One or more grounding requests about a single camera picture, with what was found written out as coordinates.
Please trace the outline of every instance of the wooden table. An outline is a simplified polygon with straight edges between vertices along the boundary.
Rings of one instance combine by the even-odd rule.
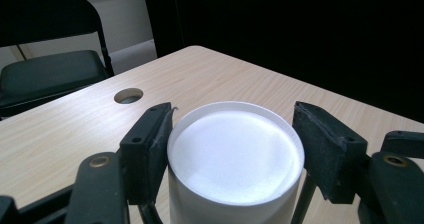
[[[144,95],[131,104],[115,102],[115,94],[127,88]],[[199,106],[227,100],[261,105],[289,123],[296,101],[320,106],[369,142],[367,154],[380,149],[389,131],[424,132],[422,123],[192,46],[1,121],[0,194],[13,196],[20,208],[72,184],[85,158],[115,152],[151,106],[171,102],[178,107],[175,124]],[[353,205],[332,205],[316,191],[304,223],[359,223],[357,199]],[[164,223],[170,223],[167,174],[156,206]],[[131,223],[142,223],[137,208],[130,212]]]

